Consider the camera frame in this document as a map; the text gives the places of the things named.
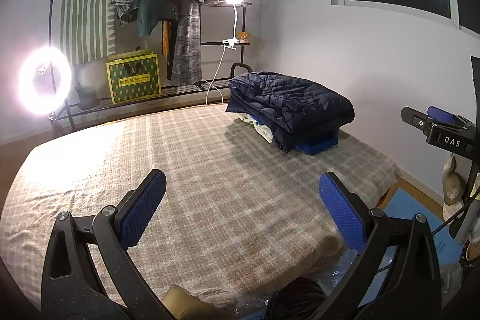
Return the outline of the folded white garment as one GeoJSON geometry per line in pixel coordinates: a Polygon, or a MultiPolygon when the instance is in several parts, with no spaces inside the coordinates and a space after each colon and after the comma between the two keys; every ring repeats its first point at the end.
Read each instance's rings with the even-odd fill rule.
{"type": "Polygon", "coordinates": [[[264,140],[266,140],[269,144],[273,142],[273,134],[270,128],[263,124],[258,119],[255,119],[253,116],[245,114],[245,113],[238,113],[238,118],[246,124],[250,124],[256,130],[256,132],[262,136],[264,140]]]}

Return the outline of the grey plaid hanging coat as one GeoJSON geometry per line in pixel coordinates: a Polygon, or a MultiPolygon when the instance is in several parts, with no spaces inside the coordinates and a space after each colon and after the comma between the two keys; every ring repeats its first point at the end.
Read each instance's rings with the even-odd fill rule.
{"type": "Polygon", "coordinates": [[[181,0],[176,31],[172,82],[194,85],[202,79],[201,8],[204,0],[181,0]]]}

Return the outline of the yellow green patterned box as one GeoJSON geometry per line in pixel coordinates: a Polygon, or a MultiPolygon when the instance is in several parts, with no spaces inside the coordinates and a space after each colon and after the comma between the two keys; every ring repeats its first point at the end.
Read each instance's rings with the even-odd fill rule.
{"type": "Polygon", "coordinates": [[[106,64],[113,106],[144,101],[161,95],[158,55],[148,50],[128,53],[106,64]]]}

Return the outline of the folded blue garment underneath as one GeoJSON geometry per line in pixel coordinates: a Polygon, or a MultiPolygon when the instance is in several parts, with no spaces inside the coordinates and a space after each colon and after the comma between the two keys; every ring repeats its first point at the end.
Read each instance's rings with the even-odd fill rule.
{"type": "Polygon", "coordinates": [[[309,156],[315,156],[327,149],[330,149],[338,144],[339,132],[337,129],[330,130],[321,134],[317,134],[309,140],[300,141],[295,149],[307,154],[309,156]]]}

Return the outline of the small brown teddy bear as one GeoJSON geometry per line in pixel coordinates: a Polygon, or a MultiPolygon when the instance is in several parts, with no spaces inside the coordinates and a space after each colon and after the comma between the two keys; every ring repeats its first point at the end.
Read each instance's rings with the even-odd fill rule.
{"type": "Polygon", "coordinates": [[[249,33],[248,32],[238,32],[237,33],[237,40],[239,44],[248,45],[249,41],[249,33]]]}

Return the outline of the plaid beige bed blanket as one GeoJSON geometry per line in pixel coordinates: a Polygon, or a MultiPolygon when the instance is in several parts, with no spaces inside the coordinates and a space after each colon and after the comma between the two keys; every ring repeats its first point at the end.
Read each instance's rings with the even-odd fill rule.
{"type": "Polygon", "coordinates": [[[239,304],[327,266],[344,249],[318,194],[332,171],[369,207],[400,178],[350,136],[316,156],[284,153],[222,105],[169,110],[75,132],[34,148],[1,214],[1,258],[38,305],[58,213],[97,213],[154,169],[167,188],[129,255],[153,291],[220,288],[239,304]]]}

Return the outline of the beige plush toy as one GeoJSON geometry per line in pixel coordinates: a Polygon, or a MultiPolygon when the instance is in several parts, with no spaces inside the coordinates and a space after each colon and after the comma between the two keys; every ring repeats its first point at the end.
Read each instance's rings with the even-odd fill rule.
{"type": "Polygon", "coordinates": [[[463,207],[464,185],[456,172],[456,159],[453,154],[448,156],[442,171],[442,218],[446,221],[463,207]]]}

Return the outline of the black metal clothes rack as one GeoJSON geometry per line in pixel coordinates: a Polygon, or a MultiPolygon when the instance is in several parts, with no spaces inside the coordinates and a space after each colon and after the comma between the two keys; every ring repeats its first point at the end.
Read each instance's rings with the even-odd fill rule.
{"type": "MultiPolygon", "coordinates": [[[[59,47],[59,8],[61,0],[49,1],[49,41],[59,47]]],[[[77,116],[88,115],[93,112],[112,109],[118,106],[129,106],[143,101],[130,102],[118,106],[113,106],[110,97],[110,91],[107,84],[106,63],[116,58],[123,57],[128,53],[137,53],[140,50],[148,50],[158,55],[160,63],[161,95],[157,98],[144,101],[156,101],[162,98],[178,97],[181,95],[190,95],[195,93],[209,93],[212,89],[222,90],[226,86],[227,79],[224,76],[215,75],[211,79],[202,79],[194,85],[174,85],[172,82],[173,57],[176,44],[176,31],[180,16],[181,3],[178,10],[178,18],[174,21],[162,19],[162,2],[160,20],[148,37],[138,35],[137,19],[131,23],[121,25],[116,15],[115,21],[115,41],[116,52],[78,66],[71,66],[72,86],[70,92],[61,107],[48,116],[53,129],[60,130],[62,121],[71,121],[77,116]],[[96,88],[99,105],[94,109],[81,110],[79,108],[79,98],[75,87],[80,84],[96,88]]],[[[239,44],[237,33],[241,32],[246,26],[246,8],[247,1],[226,1],[226,0],[204,0],[202,9],[205,7],[228,7],[234,12],[234,22],[231,31],[223,32],[216,39],[216,44],[223,49],[242,51],[245,45],[239,44]]]]}

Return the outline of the navy blue puffer jacket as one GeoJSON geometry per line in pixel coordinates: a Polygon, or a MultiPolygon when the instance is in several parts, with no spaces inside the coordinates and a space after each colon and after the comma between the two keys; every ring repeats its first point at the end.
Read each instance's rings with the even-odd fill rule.
{"type": "Polygon", "coordinates": [[[302,140],[353,122],[354,107],[335,91],[271,71],[247,72],[229,81],[227,111],[245,113],[267,125],[273,141],[288,153],[302,140]]]}

